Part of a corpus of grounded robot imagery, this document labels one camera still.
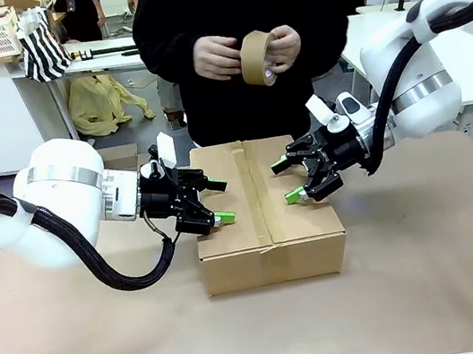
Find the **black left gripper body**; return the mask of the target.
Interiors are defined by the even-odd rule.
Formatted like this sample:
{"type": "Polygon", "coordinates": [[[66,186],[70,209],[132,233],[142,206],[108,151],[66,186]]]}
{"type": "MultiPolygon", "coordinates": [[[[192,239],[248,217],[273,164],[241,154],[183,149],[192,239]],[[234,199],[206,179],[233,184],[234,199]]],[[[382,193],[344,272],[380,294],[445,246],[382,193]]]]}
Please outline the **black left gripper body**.
{"type": "Polygon", "coordinates": [[[184,216],[184,206],[180,200],[178,168],[158,165],[160,178],[150,178],[151,166],[143,167],[138,172],[138,201],[140,217],[149,219],[167,219],[184,216]]]}

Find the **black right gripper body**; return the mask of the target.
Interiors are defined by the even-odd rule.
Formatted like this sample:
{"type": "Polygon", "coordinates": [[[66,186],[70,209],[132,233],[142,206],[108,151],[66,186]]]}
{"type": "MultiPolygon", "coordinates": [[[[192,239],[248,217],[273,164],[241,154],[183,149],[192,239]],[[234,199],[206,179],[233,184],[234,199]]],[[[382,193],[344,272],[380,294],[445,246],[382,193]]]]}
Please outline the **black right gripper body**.
{"type": "Polygon", "coordinates": [[[323,132],[325,144],[323,150],[329,162],[337,170],[345,170],[349,167],[359,165],[366,167],[368,152],[360,137],[359,132],[353,125],[339,133],[332,133],[328,129],[323,132]]]}

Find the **person's left hand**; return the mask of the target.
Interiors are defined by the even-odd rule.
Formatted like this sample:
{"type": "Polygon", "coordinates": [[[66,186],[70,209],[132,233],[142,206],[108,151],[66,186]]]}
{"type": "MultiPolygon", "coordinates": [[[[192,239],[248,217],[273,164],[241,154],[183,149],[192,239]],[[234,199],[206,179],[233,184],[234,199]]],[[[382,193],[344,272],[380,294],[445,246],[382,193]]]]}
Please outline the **person's left hand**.
{"type": "Polygon", "coordinates": [[[266,50],[266,58],[275,74],[282,74],[296,62],[301,51],[301,38],[296,30],[288,25],[271,31],[273,39],[266,50]]]}

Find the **person's right hand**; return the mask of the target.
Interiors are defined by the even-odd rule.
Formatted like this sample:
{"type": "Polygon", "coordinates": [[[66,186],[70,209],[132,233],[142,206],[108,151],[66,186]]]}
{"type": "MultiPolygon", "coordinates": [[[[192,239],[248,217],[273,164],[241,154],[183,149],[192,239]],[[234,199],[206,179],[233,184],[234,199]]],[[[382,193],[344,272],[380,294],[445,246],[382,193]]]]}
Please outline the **person's right hand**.
{"type": "Polygon", "coordinates": [[[222,36],[198,38],[193,45],[193,69],[203,78],[228,81],[242,73],[237,39],[222,36]]]}

